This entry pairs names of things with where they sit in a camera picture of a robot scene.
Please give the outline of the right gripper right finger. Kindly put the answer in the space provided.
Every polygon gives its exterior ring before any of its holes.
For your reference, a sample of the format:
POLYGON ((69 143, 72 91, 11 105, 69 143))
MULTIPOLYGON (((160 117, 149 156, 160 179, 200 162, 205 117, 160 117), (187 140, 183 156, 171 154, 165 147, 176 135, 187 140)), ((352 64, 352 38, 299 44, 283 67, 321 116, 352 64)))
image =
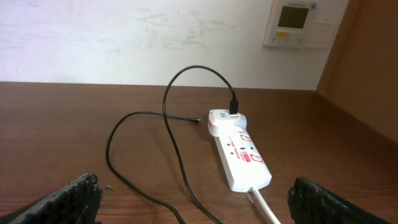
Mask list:
POLYGON ((295 224, 390 224, 305 177, 296 178, 287 202, 295 224))

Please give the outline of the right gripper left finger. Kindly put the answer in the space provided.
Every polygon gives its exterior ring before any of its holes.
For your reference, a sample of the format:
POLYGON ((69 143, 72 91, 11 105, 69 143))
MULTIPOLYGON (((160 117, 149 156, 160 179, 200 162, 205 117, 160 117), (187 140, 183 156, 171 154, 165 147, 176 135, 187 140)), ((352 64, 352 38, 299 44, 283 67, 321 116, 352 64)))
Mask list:
POLYGON ((106 189, 93 173, 1 217, 1 224, 93 224, 106 189))

